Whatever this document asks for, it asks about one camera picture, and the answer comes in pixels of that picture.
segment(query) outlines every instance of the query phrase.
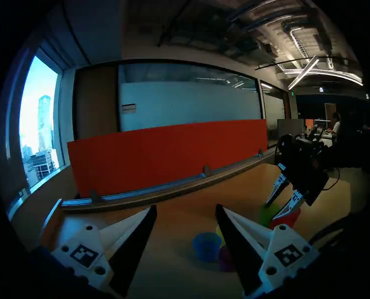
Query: window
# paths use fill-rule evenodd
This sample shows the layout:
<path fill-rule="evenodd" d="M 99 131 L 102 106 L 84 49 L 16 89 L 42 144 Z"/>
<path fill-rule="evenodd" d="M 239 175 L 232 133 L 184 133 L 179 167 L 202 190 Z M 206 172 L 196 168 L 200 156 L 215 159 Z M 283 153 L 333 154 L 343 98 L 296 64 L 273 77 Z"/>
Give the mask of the window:
<path fill-rule="evenodd" d="M 53 109 L 58 74 L 34 57 L 20 106 L 19 135 L 21 158 L 29 187 L 59 168 Z"/>
<path fill-rule="evenodd" d="M 267 121 L 268 146 L 276 145 L 278 141 L 278 119 L 286 118 L 287 93 L 269 83 L 261 81 L 261 90 L 263 92 L 265 119 Z"/>
<path fill-rule="evenodd" d="M 261 119 L 254 78 L 191 63 L 120 65 L 122 131 Z"/>

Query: ceiling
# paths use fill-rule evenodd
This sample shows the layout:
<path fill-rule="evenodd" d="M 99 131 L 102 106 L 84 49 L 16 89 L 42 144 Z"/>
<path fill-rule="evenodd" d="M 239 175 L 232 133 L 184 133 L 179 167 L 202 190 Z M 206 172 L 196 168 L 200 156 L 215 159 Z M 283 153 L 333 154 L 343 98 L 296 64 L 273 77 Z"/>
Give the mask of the ceiling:
<path fill-rule="evenodd" d="M 276 64 L 268 67 L 285 85 L 298 75 L 289 70 L 303 69 L 314 55 L 320 57 L 314 69 L 334 74 L 307 75 L 295 91 L 321 86 L 334 93 L 339 87 L 361 89 L 336 76 L 363 81 L 343 35 L 310 0 L 132 0 L 127 19 L 140 34 L 161 30 L 157 46 L 197 48 L 251 66 Z"/>

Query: orange partition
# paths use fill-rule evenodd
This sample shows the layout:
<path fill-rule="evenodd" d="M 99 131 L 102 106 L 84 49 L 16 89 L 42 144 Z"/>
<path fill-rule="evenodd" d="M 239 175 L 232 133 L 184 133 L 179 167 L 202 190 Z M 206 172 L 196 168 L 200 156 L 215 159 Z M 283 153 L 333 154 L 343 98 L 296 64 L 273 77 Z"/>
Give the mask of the orange partition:
<path fill-rule="evenodd" d="M 196 123 L 76 140 L 68 144 L 81 197 L 103 196 L 198 175 L 267 149 L 265 120 Z"/>
<path fill-rule="evenodd" d="M 306 126 L 312 128 L 314 126 L 314 120 L 306 120 Z"/>

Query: yellow cup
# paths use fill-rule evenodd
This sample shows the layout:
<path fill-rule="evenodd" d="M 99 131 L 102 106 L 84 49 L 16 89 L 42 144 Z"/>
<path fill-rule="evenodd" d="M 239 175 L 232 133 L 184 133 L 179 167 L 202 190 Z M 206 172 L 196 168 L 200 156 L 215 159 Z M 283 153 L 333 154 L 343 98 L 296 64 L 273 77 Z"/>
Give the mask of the yellow cup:
<path fill-rule="evenodd" d="M 221 230 L 219 228 L 219 225 L 215 228 L 215 233 L 221 238 L 221 247 L 225 245 L 224 236 L 221 233 Z"/>

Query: wooden table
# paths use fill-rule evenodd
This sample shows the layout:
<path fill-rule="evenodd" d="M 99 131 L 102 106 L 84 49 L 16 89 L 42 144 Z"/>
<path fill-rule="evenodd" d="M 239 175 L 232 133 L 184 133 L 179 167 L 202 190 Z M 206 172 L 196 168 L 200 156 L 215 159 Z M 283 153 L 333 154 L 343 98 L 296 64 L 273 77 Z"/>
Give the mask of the wooden table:
<path fill-rule="evenodd" d="M 158 203 L 157 220 L 128 298 L 242 298 L 243 289 L 237 274 L 220 272 L 218 263 L 200 262 L 192 248 L 192 239 L 198 233 L 215 231 L 217 203 L 258 221 L 259 209 L 279 174 L 277 166 L 261 164 L 211 187 Z M 334 182 L 331 178 L 327 186 Z M 276 203 L 282 206 L 291 194 L 290 185 Z M 60 246 L 86 223 L 104 228 L 144 208 L 66 215 L 56 244 Z M 339 180 L 330 191 L 323 191 L 311 207 L 304 204 L 301 209 L 294 228 L 309 240 L 349 213 L 350 185 Z"/>

